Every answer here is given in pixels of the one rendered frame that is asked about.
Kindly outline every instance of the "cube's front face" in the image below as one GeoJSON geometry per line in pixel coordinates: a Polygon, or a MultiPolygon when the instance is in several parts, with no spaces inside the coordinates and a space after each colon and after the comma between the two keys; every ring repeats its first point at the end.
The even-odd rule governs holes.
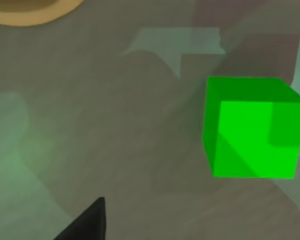
{"type": "Polygon", "coordinates": [[[258,81],[248,82],[247,86],[249,79],[228,78],[227,84],[233,81],[234,91],[239,89],[228,94],[220,80],[224,79],[213,77],[208,81],[203,132],[213,175],[292,179],[300,150],[300,96],[296,98],[289,86],[278,81],[278,98],[263,91],[257,100],[253,91],[258,89],[258,81]],[[251,94],[246,92],[250,87],[251,94]],[[240,89],[245,90],[244,97],[240,89]]]}

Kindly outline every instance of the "black object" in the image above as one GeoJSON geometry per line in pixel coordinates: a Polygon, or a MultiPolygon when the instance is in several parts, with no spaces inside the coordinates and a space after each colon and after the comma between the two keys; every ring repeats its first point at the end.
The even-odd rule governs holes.
{"type": "Polygon", "coordinates": [[[105,240],[106,200],[98,198],[54,240],[105,240]]]}

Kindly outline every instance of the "cube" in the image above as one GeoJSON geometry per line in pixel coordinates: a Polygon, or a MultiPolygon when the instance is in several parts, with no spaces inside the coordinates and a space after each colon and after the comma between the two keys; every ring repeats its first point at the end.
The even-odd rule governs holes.
{"type": "Polygon", "coordinates": [[[293,179],[300,95],[280,78],[211,76],[202,142],[214,177],[293,179]]]}

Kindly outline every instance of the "floor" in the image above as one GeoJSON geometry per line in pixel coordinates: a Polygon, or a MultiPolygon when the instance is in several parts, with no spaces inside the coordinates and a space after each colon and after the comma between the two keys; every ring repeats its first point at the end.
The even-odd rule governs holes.
{"type": "Polygon", "coordinates": [[[213,178],[201,144],[208,75],[292,82],[300,0],[223,9],[224,26],[194,17],[202,2],[86,0],[0,25],[0,240],[53,239],[100,196],[108,240],[300,240],[300,210],[272,181],[213,178]],[[289,29],[261,17],[279,5],[269,19],[289,29]],[[191,26],[220,27],[226,56],[184,55],[178,77],[152,52],[122,54],[142,27],[191,26]]]}

